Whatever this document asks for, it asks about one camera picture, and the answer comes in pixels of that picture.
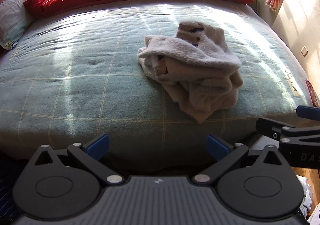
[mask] pillow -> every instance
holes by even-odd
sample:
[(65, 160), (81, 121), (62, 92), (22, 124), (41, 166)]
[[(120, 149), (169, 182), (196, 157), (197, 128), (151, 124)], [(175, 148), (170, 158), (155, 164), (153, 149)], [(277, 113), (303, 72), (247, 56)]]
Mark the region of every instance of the pillow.
[(26, 0), (4, 0), (0, 3), (0, 45), (11, 50), (28, 26), (35, 20), (23, 3)]

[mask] metal screw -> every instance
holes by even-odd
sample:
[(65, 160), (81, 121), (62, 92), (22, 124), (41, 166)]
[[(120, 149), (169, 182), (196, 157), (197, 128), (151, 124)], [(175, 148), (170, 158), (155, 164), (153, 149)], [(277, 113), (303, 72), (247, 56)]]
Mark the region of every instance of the metal screw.
[(206, 174), (197, 174), (194, 177), (195, 181), (197, 182), (209, 182), (210, 181), (210, 176)]
[(109, 183), (119, 183), (123, 180), (123, 178), (120, 176), (120, 175), (117, 175), (117, 174), (113, 174), (113, 175), (109, 175), (107, 177), (107, 181)]
[(289, 138), (281, 138), (281, 142), (288, 143), (288, 142), (290, 142), (290, 139)]

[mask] bed sheet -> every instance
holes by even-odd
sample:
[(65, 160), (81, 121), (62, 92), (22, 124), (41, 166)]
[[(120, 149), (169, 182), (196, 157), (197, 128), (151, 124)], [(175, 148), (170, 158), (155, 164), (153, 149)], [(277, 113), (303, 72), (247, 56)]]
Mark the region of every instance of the bed sheet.
[[(144, 36), (176, 33), (182, 20), (220, 26), (242, 62), (235, 107), (197, 124), (143, 74)], [(259, 116), (297, 126), (312, 105), (307, 76), (290, 50), (247, 5), (219, 0), (136, 0), (73, 10), (36, 21), (0, 60), (0, 150), (29, 158), (106, 132), (106, 158), (153, 171), (203, 164), (207, 135), (229, 143), (255, 131)]]

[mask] wall outlet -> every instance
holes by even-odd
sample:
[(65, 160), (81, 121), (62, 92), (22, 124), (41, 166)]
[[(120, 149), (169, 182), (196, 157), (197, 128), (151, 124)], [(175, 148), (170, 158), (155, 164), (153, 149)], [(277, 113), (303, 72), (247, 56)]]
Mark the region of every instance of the wall outlet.
[(308, 54), (308, 50), (305, 46), (301, 49), (301, 53), (304, 57)]

